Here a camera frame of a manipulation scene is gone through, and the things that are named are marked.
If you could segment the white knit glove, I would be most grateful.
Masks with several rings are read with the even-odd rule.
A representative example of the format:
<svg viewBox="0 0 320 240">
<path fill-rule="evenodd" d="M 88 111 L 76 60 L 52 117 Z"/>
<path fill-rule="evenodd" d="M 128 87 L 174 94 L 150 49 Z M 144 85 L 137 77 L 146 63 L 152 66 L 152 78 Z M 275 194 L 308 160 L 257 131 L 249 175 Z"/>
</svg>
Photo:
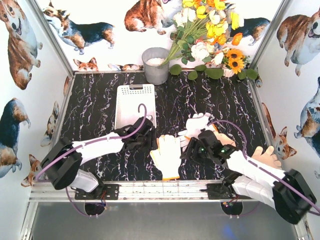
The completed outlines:
<svg viewBox="0 0 320 240">
<path fill-rule="evenodd" d="M 180 139 L 180 147 L 182 148 L 182 151 L 184 152 L 187 148 L 191 138 L 198 138 L 198 135 L 201 133 L 200 130 L 183 130 L 178 133 L 178 138 Z"/>
</svg>

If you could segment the white glove orange cuff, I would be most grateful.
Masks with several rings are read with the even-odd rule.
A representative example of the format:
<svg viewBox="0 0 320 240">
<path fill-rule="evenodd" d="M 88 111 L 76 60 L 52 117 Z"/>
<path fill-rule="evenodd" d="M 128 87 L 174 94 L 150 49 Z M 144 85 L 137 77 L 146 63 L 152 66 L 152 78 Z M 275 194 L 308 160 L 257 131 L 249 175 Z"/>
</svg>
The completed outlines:
<svg viewBox="0 0 320 240">
<path fill-rule="evenodd" d="M 190 140 L 192 137 L 196 138 L 202 131 L 211 130 L 212 132 L 217 132 L 216 126 L 213 123 L 209 124 L 210 117 L 211 114 L 208 112 L 195 113 L 193 117 L 186 121 L 186 133 L 184 137 Z"/>
</svg>

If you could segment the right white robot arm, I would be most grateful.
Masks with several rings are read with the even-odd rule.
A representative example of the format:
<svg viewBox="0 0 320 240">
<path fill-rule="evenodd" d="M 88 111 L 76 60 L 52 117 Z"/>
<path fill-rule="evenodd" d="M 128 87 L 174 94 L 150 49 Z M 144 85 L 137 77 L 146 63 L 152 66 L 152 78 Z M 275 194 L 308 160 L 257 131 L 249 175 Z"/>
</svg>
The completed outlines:
<svg viewBox="0 0 320 240">
<path fill-rule="evenodd" d="M 259 162 L 231 144 L 222 144 L 210 130 L 192 137 L 180 157 L 197 164 L 213 162 L 225 166 L 231 171 L 222 182 L 225 190 L 270 206 L 290 224 L 298 224 L 311 208 L 319 210 L 317 199 L 300 172 Z"/>
</svg>

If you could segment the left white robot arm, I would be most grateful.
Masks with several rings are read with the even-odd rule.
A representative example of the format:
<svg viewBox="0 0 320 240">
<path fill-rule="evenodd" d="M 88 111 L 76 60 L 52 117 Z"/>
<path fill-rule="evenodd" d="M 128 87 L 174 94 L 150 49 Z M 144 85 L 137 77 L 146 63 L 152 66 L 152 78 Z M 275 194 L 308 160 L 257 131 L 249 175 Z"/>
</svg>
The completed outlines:
<svg viewBox="0 0 320 240">
<path fill-rule="evenodd" d="M 134 124 L 86 141 L 63 138 L 41 162 L 41 173 L 46 174 L 55 190 L 74 188 L 89 198 L 98 199 L 106 185 L 95 174 L 80 167 L 98 157 L 156 147 L 156 128 L 152 117 L 140 117 Z"/>
</svg>

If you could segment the yellow dotted work glove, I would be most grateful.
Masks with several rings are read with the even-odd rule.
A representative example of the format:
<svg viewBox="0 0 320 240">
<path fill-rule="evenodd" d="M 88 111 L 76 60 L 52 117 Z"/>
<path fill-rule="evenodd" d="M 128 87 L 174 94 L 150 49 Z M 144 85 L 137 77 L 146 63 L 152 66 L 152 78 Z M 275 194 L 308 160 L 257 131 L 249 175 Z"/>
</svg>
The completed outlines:
<svg viewBox="0 0 320 240">
<path fill-rule="evenodd" d="M 181 166 L 180 139 L 173 135 L 161 135 L 157 138 L 156 150 L 150 151 L 150 156 L 155 167 L 161 171 L 162 180 L 179 179 L 179 167 Z"/>
</svg>

